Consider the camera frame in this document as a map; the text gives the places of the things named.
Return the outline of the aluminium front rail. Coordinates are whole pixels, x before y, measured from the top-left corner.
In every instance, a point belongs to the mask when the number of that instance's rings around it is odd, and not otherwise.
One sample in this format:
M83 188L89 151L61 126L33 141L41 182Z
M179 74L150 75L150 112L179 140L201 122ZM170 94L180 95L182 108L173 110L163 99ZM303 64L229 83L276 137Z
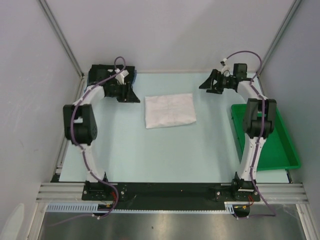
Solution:
M38 202L81 201L83 182L42 183ZM269 204L307 204L309 202L301 183L259 183L257 187Z

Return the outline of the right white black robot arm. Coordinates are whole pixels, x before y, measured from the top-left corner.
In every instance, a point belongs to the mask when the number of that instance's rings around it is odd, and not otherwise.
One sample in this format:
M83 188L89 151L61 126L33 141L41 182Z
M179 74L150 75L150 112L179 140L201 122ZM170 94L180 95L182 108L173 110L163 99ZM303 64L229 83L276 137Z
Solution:
M242 121L245 144L240 166L230 186L216 190L216 197L226 193L236 201L258 198L257 168L263 146L275 128L276 100L268 99L257 90L254 80L247 77L245 63L235 63L233 74L213 69L199 88L220 95L225 89L231 89L246 101Z

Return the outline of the right aluminium frame post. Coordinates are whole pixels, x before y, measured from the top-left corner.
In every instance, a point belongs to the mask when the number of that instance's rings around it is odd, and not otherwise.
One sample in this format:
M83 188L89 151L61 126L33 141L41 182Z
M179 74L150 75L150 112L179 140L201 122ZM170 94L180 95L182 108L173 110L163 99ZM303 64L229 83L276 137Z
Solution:
M280 27L278 28L270 46L267 49L266 54L263 57L262 65L258 71L261 74L264 68L267 66L268 62L271 60L272 56L274 55L278 45L280 44L282 38L284 37L288 27L290 26L291 22L293 21L295 15L297 14L299 8L301 7L303 0L293 0L292 4L290 5L289 10L287 11Z

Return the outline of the green plastic tray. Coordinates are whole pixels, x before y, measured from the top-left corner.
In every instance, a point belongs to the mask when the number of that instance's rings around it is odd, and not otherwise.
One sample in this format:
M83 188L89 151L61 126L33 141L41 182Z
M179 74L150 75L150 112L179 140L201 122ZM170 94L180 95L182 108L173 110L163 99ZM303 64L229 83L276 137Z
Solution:
M233 104L230 107L236 139L238 158L241 161L245 147L245 132L243 130L243 118L245 104ZM292 170L299 169L301 161L292 139L287 131L280 112L276 112L275 128L263 145L260 159L257 165L258 171Z

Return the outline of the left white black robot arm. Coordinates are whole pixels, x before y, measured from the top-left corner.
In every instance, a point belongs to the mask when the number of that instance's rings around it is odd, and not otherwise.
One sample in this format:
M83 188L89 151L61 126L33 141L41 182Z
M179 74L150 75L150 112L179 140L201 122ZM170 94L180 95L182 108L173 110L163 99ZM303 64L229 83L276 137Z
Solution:
M105 170L98 167L93 153L93 143L98 136L94 105L104 98L115 98L119 103L139 103L133 91L136 73L134 66L94 64L83 95L62 108L64 136L79 150L86 170L84 200L92 191L100 200L107 199L110 194L117 196L118 191L109 183Z

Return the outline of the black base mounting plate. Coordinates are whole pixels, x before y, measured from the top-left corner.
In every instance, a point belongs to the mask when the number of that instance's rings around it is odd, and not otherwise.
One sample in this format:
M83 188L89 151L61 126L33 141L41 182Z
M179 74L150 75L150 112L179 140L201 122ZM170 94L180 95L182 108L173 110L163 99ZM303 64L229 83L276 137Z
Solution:
M255 190L236 191L229 183L84 183L83 201L112 203L115 198L116 210L129 211L215 211L224 209L225 202L260 201Z

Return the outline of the aluminium frame post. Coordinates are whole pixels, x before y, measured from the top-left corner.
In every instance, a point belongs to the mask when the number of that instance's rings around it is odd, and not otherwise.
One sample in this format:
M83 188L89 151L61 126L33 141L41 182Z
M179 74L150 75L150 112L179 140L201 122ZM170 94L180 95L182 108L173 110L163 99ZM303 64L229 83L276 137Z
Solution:
M297 14L299 8L301 7L303 0L293 0L292 4L290 5L289 10L287 11L280 27L278 28L270 46L267 49L266 54L263 57L262 65L258 71L261 74L264 68L267 66L268 62L271 60L272 56L274 55L278 45L280 44L282 38L284 37L288 27L290 26L291 22L293 21L295 15Z
M61 29L61 27L60 27L55 15L53 13L53 11L51 10L48 2L46 0L37 0L36 2L39 4L39 6L40 6L45 18L47 19L48 23L50 24L54 34L56 35L56 37L58 39L58 42L60 43L62 49L66 53L66 55L67 55L70 63L72 64L75 72L82 79L83 76L84 76L84 73L81 70L81 67L80 67L80 65L79 65L79 63L78 63L78 61L77 61L77 59L76 59L76 57L75 57L75 55L74 55L74 53L73 53L73 51L72 51L72 49L70 47L65 35L64 35L64 33L63 33L63 31L62 31L62 29Z

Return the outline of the left aluminium frame post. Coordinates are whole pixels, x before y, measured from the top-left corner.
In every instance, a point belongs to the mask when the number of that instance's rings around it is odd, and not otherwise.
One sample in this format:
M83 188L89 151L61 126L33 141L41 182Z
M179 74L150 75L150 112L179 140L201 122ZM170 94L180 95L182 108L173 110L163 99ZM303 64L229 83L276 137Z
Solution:
M39 6L40 6L45 18L47 19L48 23L50 24L54 34L56 35L56 37L58 39L58 42L60 43L62 49L66 53L66 55L67 55L70 63L72 64L75 72L82 79L83 76L84 76L84 73L81 70L81 67L80 67L80 65L79 65L79 63L78 63L78 61L77 61L77 59L76 59L76 57L75 57L75 55L74 55L74 53L73 53L73 51L72 51L72 49L70 47L65 35L64 35L64 33L63 33L63 31L62 31L62 29L61 29L61 27L60 27L55 15L53 13L53 11L51 10L48 2L46 0L37 0L36 2L39 4Z

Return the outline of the white long sleeve shirt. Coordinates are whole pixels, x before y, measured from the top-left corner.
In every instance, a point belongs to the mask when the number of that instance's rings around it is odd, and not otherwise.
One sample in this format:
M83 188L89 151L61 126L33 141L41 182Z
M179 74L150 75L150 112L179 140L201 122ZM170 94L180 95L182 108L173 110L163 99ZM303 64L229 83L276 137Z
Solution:
M184 126L197 121L192 93L146 96L144 102L147 129Z

